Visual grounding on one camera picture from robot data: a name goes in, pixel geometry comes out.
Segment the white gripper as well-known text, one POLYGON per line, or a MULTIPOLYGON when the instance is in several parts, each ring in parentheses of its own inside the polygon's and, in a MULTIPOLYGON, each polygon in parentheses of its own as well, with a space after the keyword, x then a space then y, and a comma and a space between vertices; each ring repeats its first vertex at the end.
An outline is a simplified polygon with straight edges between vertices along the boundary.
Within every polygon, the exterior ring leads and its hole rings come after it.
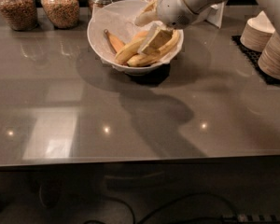
MULTIPOLYGON (((143 27, 159 19, 168 27, 185 29, 197 20, 206 5, 207 0, 152 0, 137 15, 134 24, 143 27)), ((158 49, 172 34, 173 29, 154 23, 137 52, 158 49)))

